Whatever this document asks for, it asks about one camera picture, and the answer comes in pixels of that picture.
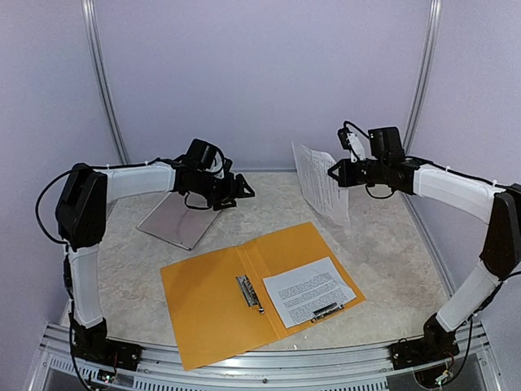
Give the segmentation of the white printed sheet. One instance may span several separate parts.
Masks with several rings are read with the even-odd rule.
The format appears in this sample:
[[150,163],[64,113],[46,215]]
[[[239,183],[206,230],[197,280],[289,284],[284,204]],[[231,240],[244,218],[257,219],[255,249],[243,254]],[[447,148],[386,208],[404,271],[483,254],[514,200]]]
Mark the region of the white printed sheet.
[[350,227],[348,190],[340,188],[328,175],[336,161],[327,152],[291,143],[302,196],[323,217],[337,226]]

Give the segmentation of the pink file folder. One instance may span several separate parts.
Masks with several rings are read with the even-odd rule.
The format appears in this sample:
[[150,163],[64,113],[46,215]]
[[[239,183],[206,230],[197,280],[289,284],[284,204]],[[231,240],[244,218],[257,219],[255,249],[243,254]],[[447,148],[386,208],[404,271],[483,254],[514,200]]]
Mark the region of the pink file folder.
[[169,193],[136,228],[179,248],[193,250],[220,212],[212,209],[189,209],[184,199],[182,195]]

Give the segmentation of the orange folder edge clip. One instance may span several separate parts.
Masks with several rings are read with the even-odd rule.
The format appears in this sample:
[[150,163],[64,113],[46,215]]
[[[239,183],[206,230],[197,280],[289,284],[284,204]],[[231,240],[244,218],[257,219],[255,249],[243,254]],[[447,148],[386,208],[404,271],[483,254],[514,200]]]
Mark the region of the orange folder edge clip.
[[316,310],[313,312],[313,317],[310,319],[312,323],[316,323],[318,321],[321,321],[325,318],[330,317],[333,314],[336,314],[342,310],[344,310],[345,305],[344,304],[338,304],[336,302],[333,302],[325,307],[322,307],[319,310]]

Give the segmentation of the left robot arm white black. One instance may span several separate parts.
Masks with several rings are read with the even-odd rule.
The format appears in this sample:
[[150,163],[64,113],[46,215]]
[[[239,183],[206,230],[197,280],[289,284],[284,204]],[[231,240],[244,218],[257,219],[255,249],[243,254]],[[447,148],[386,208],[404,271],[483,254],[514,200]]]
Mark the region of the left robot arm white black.
[[204,198],[209,209],[233,208],[254,190],[225,159],[219,169],[179,157],[155,159],[137,165],[94,167],[76,164],[56,207],[59,236],[63,240],[66,289],[74,303],[73,318],[90,329],[104,320],[99,300],[97,261],[106,232],[110,203],[151,193],[176,192]]

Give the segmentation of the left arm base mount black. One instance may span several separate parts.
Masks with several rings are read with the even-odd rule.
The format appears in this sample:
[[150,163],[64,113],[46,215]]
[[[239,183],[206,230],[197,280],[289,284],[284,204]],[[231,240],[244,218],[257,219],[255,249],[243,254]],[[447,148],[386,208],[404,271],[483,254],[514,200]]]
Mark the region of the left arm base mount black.
[[142,346],[107,337],[107,320],[93,326],[80,325],[70,318],[72,356],[115,369],[136,371],[142,355]]

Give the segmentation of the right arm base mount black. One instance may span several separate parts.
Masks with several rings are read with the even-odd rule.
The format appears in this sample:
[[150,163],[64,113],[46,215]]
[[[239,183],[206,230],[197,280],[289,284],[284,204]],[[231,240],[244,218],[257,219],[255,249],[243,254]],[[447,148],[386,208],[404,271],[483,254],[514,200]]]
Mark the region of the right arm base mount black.
[[400,370],[457,356],[460,349],[455,333],[445,331],[433,314],[424,323],[421,337],[402,338],[388,346],[393,368]]

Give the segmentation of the orange book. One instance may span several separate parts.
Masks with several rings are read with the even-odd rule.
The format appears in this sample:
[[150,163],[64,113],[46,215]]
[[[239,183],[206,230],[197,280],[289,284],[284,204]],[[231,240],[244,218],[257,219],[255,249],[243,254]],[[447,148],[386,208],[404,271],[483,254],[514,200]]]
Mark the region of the orange book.
[[365,301],[311,222],[165,266],[160,274],[186,371],[274,343]]

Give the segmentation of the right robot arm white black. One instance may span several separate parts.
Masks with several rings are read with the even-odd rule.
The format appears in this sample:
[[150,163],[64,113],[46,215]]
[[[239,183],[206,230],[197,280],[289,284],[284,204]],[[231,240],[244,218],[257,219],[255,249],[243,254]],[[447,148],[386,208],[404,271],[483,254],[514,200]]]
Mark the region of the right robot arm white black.
[[520,186],[458,174],[429,160],[342,159],[328,170],[340,187],[383,185],[408,197],[458,287],[437,311],[455,331],[480,312],[520,263]]

